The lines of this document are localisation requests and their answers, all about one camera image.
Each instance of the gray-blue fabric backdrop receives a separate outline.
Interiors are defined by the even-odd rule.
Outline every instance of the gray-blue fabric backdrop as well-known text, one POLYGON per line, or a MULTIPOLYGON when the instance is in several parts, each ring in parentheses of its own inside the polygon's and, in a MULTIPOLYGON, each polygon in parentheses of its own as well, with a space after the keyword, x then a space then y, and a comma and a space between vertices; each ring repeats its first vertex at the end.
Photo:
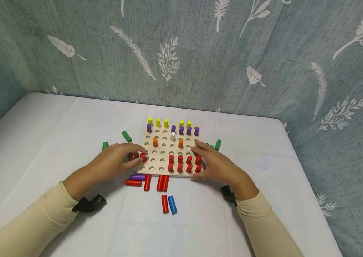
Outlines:
POLYGON ((0 0, 0 116, 28 91, 279 118, 363 256, 361 0, 0 0))

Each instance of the hand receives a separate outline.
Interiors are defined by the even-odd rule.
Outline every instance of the hand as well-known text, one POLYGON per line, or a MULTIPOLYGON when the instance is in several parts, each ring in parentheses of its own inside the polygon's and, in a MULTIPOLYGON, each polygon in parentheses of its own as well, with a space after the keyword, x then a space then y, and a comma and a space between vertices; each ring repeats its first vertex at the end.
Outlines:
POLYGON ((228 184, 237 200, 250 199, 258 194, 258 189, 250 176, 224 154, 200 141, 196 141, 196 145, 200 148, 192 147, 192 151, 205 160, 207 168, 205 171, 193 174, 192 180, 211 179, 228 184))
POLYGON ((88 165, 76 170, 63 181, 71 197, 79 201, 83 195, 100 181, 115 178, 120 173, 135 167, 143 159, 136 158, 130 162, 124 162, 130 153, 143 152, 146 149, 133 143, 114 144, 104 149, 88 165))
POLYGON ((93 175, 97 176, 100 181, 109 180, 142 162, 143 159, 140 157, 130 162, 125 162, 128 154, 136 154, 138 152, 147 154, 146 149, 140 145, 133 143, 115 143, 104 149, 85 167, 91 170, 93 175))

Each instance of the white peg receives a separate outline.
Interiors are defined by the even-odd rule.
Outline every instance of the white peg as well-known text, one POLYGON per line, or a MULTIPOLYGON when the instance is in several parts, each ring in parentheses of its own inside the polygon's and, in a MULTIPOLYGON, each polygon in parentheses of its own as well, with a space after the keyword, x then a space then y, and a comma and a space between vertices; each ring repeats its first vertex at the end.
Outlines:
POLYGON ((176 141, 176 132, 172 132, 170 136, 171 141, 176 141))

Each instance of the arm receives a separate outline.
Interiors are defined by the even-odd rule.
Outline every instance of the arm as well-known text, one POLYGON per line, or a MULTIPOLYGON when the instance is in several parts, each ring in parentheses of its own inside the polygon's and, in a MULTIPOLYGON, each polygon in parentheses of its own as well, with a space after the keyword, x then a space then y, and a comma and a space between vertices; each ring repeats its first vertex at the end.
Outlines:
POLYGON ((63 182, 49 189, 35 203, 0 229, 0 257, 37 257, 57 236, 74 221, 72 209, 83 195, 100 181, 141 162, 141 158, 123 163, 132 152, 146 152, 134 144, 115 144, 103 150, 92 162, 76 170, 63 182))
POLYGON ((192 148, 192 151, 205 159, 208 168, 193 174, 192 180, 212 179, 231 187, 256 257, 303 257, 290 233, 250 176, 205 143, 196 142, 196 145, 200 148, 192 148))

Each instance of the table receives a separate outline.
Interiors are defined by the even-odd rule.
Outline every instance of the table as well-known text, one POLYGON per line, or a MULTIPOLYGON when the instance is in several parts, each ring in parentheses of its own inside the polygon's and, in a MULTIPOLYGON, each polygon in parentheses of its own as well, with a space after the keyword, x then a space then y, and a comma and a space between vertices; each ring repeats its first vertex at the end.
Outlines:
MULTIPOLYGON (((223 143, 254 180, 306 257, 342 256, 303 168, 277 119, 39 93, 0 119, 0 228, 47 189, 86 165, 103 141, 141 143, 147 118, 191 120, 201 140, 223 143)), ((178 213, 164 215, 150 192, 126 187, 129 172, 93 188, 108 204, 76 221, 41 256, 252 256, 241 220, 220 185, 170 178, 178 213)))

